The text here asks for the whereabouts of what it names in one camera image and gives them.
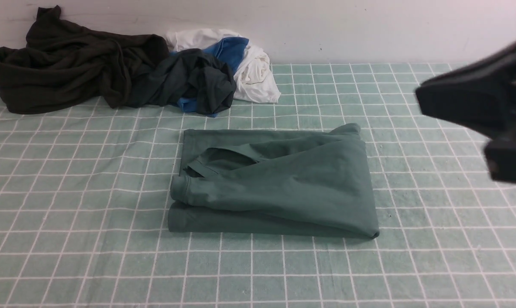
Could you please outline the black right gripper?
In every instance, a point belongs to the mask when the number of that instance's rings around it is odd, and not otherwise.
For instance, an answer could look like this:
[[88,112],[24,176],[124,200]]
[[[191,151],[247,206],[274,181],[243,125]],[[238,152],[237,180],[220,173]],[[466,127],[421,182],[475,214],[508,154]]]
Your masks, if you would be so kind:
[[497,53],[424,81],[415,96],[421,113],[489,138],[489,175],[516,184],[516,41]]

